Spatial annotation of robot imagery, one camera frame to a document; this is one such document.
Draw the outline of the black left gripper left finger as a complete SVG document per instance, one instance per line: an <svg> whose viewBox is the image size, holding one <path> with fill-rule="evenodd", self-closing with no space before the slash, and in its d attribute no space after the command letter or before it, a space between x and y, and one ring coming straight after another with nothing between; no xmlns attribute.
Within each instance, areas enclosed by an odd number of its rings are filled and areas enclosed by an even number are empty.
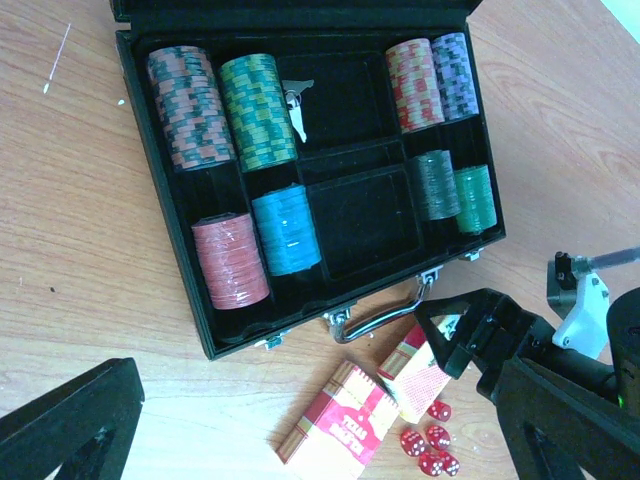
<svg viewBox="0 0 640 480"><path fill-rule="evenodd" d="M132 358L112 358L1 418L1 477L119 479L144 391Z"/></svg>

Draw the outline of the ace of spades card box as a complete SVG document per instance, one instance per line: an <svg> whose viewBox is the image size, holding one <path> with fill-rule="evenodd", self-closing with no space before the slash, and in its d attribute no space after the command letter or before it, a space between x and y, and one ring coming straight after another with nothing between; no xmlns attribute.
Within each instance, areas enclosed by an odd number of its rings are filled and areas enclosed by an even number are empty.
<svg viewBox="0 0 640 480"><path fill-rule="evenodd" d="M377 368L399 407L400 417L417 424L451 377L440 369L422 328L416 324Z"/></svg>

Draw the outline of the orange red poker chip stack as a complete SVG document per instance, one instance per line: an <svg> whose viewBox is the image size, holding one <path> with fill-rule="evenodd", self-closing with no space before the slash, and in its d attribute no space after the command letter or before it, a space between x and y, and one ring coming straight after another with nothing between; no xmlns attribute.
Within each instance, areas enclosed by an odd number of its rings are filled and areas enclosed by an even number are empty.
<svg viewBox="0 0 640 480"><path fill-rule="evenodd" d="M443 123L430 41L406 40L390 47L385 59L401 132L412 133Z"/></svg>

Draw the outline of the purple poker chip stack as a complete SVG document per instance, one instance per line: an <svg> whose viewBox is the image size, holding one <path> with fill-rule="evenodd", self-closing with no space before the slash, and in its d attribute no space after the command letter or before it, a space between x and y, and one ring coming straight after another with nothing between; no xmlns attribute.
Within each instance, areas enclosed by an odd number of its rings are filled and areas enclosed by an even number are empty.
<svg viewBox="0 0 640 480"><path fill-rule="evenodd" d="M466 37L449 33L431 42L441 105L446 121L479 113Z"/></svg>

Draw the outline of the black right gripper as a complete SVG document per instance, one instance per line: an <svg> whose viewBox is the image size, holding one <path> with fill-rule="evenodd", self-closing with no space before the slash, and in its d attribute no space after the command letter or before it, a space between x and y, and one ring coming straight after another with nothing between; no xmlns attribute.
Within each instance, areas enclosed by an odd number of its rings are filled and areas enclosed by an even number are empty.
<svg viewBox="0 0 640 480"><path fill-rule="evenodd" d="M554 345L555 329L506 294L480 289L423 301L415 317L440 369L459 379L474 363L481 372L476 390L488 400L495 397L503 364L513 357L529 359L607 400L617 393L611 366Z"/></svg>

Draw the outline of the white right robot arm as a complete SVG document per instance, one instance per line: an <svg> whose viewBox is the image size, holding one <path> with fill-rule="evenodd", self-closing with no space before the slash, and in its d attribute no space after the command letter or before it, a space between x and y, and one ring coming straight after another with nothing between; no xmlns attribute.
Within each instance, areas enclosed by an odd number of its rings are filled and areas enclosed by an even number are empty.
<svg viewBox="0 0 640 480"><path fill-rule="evenodd" d="M440 369L458 379L473 362L481 372L477 391L491 402L504 364L518 357L639 414L638 289L620 296L606 314L611 367L554 345L550 323L489 288L424 301L415 317Z"/></svg>

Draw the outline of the blue poker chip stack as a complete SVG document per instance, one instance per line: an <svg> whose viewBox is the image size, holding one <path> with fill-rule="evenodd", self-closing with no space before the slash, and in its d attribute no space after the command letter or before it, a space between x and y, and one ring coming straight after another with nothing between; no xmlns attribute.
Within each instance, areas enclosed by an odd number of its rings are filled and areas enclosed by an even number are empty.
<svg viewBox="0 0 640 480"><path fill-rule="evenodd" d="M304 185L269 192L251 205L272 276L308 270L321 261Z"/></svg>

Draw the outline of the pink red poker chip stack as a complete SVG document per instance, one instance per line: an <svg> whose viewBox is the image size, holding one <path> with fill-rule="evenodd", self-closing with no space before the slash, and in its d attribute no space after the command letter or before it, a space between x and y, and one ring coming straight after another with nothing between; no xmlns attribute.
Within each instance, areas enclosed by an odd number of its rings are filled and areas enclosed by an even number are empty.
<svg viewBox="0 0 640 480"><path fill-rule="evenodd" d="M226 213L191 226L196 253L213 306L235 310L270 295L252 217Z"/></svg>

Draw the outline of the brown green poker chip stack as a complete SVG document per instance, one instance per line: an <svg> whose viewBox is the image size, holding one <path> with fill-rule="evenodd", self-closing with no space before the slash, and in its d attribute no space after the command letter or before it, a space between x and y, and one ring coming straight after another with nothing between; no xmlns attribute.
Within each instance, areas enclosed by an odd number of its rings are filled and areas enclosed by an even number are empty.
<svg viewBox="0 0 640 480"><path fill-rule="evenodd" d="M180 45L149 53L146 70L173 168L196 170L237 160L207 52Z"/></svg>

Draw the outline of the dark grey poker chip stack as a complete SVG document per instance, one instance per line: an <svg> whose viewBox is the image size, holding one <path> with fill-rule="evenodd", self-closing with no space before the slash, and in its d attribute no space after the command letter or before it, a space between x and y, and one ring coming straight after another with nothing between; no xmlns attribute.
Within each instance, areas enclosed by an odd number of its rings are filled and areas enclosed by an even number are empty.
<svg viewBox="0 0 640 480"><path fill-rule="evenodd" d="M411 158L409 176L422 221L438 221L461 212L449 150L433 150Z"/></svg>

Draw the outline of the green yellow poker chip stack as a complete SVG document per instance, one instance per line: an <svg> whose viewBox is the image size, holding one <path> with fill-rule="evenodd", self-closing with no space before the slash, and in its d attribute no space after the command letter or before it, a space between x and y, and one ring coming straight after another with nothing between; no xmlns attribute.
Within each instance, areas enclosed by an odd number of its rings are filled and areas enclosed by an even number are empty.
<svg viewBox="0 0 640 480"><path fill-rule="evenodd" d="M219 77L242 170L295 161L295 134L275 58L234 58L220 67Z"/></svg>

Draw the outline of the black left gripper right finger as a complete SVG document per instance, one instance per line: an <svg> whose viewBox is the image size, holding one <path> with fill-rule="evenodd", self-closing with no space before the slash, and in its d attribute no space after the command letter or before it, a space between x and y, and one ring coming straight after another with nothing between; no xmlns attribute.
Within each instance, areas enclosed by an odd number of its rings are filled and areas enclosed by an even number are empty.
<svg viewBox="0 0 640 480"><path fill-rule="evenodd" d="M508 361L495 406L521 479L639 477L639 419L544 367Z"/></svg>

